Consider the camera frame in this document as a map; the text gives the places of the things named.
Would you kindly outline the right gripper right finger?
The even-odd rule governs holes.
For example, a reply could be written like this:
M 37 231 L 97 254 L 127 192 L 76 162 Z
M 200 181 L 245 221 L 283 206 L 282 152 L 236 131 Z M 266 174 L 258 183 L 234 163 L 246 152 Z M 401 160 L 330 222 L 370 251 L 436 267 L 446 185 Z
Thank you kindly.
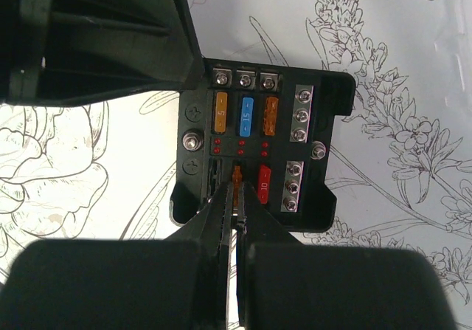
M 237 305 L 246 329 L 454 329 L 440 280 L 418 252 L 300 242 L 238 190 Z

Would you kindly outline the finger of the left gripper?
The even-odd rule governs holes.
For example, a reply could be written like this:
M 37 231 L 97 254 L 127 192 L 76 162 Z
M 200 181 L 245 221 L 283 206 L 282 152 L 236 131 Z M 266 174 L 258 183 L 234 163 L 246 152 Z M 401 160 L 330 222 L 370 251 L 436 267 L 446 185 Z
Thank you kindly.
M 203 74 L 187 0 L 1 0 L 3 103 L 81 106 Z

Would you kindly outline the black fuse box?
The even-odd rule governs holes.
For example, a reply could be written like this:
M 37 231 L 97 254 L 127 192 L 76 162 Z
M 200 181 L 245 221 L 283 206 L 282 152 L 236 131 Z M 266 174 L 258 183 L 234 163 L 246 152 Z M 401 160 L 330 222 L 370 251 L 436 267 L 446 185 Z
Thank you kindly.
M 353 110 L 354 77 L 209 58 L 204 70 L 197 87 L 179 96 L 172 220 L 187 223 L 221 183 L 232 183 L 235 165 L 257 194 L 267 165 L 262 206 L 290 231 L 328 230 L 336 211 L 325 180 L 333 126 Z

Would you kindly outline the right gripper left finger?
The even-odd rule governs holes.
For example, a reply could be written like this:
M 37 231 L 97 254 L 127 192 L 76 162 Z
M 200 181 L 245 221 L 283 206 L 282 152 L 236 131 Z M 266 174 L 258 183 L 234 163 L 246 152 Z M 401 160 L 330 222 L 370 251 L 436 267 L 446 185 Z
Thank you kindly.
M 41 240 L 1 291 L 3 329 L 224 329 L 232 183 L 162 240 Z

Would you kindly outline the red blade fuse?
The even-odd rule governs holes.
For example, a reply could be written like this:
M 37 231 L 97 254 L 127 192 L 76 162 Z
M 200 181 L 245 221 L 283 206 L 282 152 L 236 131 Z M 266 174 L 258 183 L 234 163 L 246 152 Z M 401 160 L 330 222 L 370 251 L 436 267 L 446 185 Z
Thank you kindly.
M 267 165 L 261 165 L 257 182 L 257 197 L 261 204 L 268 203 L 268 195 L 271 183 L 271 169 Z

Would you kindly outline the orange blade fuse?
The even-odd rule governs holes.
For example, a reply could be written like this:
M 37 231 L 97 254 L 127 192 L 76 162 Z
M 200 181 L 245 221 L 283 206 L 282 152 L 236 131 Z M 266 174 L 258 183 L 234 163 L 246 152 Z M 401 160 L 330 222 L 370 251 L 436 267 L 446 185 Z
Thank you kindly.
M 232 183 L 233 183 L 233 207 L 232 213 L 234 216 L 238 213 L 238 202 L 239 202 L 239 188 L 243 181 L 242 169 L 240 165 L 235 165 L 232 172 Z

